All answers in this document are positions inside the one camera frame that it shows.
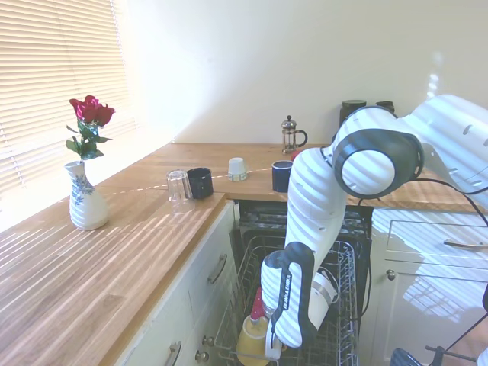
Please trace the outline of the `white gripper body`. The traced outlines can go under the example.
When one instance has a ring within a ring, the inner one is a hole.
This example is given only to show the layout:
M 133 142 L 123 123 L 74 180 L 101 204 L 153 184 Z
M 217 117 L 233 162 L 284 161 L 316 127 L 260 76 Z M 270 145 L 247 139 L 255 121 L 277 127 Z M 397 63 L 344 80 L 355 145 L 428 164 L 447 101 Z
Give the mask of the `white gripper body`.
M 269 320 L 265 337 L 265 357 L 272 361 L 279 361 L 282 349 L 283 343 L 275 335 L 272 321 Z

